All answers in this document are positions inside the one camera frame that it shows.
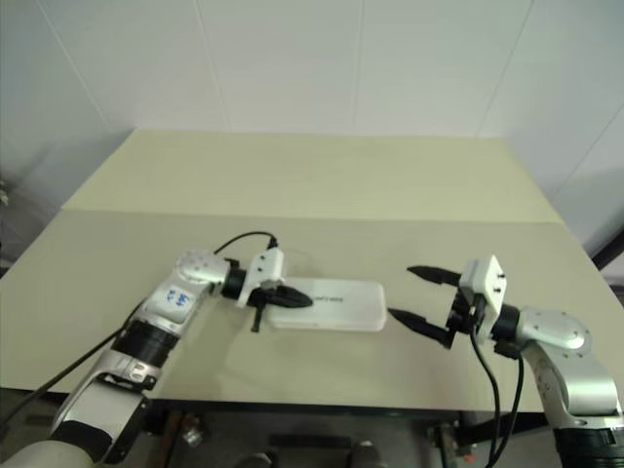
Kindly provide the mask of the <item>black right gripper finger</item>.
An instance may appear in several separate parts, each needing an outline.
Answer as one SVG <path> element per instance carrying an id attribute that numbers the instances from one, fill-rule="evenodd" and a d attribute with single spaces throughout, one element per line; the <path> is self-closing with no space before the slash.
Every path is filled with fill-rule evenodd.
<path id="1" fill-rule="evenodd" d="M 454 332 L 429 323 L 424 317 L 409 311 L 389 308 L 389 314 L 412 332 L 426 336 L 450 349 L 454 340 Z"/>
<path id="2" fill-rule="evenodd" d="M 458 287 L 461 277 L 460 273 L 435 266 L 414 265 L 408 267 L 407 270 L 420 279 L 437 285 L 450 285 Z"/>

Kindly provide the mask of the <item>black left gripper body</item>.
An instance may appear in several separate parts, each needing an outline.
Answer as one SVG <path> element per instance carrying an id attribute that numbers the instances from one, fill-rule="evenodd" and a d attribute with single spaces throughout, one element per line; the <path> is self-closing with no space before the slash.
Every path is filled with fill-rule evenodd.
<path id="1" fill-rule="evenodd" d="M 254 289 L 250 295 L 250 306 L 254 309 L 251 332 L 259 333 L 264 309 L 273 304 L 279 296 L 281 286 Z"/>

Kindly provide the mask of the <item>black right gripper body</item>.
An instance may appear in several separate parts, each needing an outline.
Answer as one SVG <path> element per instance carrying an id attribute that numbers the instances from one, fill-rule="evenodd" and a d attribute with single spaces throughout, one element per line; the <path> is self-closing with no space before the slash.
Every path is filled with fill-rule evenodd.
<path id="1" fill-rule="evenodd" d="M 482 319 L 475 318 L 474 306 L 457 290 L 446 321 L 448 342 L 453 342 L 457 333 L 469 335 L 476 324 Z"/>

